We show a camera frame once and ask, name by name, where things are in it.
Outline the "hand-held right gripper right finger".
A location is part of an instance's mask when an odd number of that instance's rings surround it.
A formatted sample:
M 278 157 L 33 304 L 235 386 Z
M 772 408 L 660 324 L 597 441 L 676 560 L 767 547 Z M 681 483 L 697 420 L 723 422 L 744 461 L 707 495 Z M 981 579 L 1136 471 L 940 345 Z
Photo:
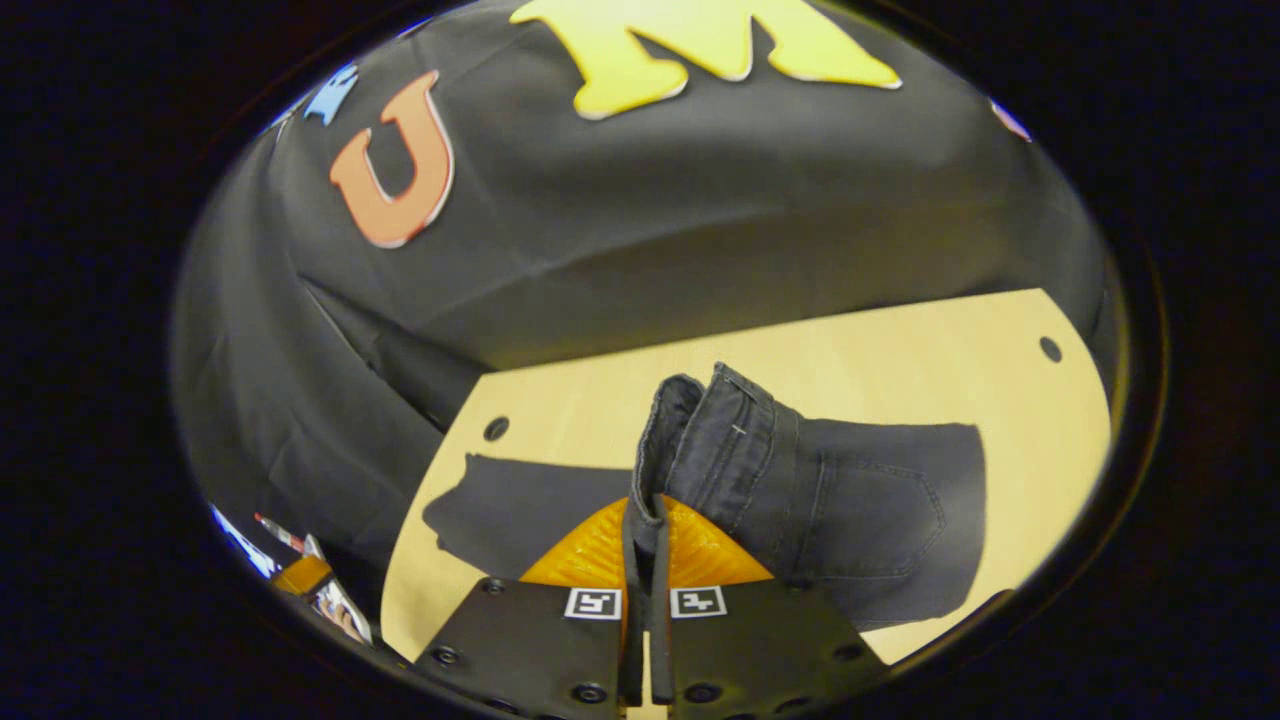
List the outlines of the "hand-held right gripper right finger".
M 672 719 L 805 719 L 873 689 L 887 665 L 828 596 L 781 579 L 714 523 L 660 498 L 653 698 Z

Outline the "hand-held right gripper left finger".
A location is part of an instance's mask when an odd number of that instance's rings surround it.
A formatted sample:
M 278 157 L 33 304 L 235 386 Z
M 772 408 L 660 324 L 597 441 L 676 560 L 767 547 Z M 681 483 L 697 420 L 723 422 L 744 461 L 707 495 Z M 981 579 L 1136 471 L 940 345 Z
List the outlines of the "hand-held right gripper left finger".
M 622 719 L 643 688 L 641 605 L 628 585 L 626 498 L 518 578 L 485 577 L 416 657 L 458 697 L 521 719 Z

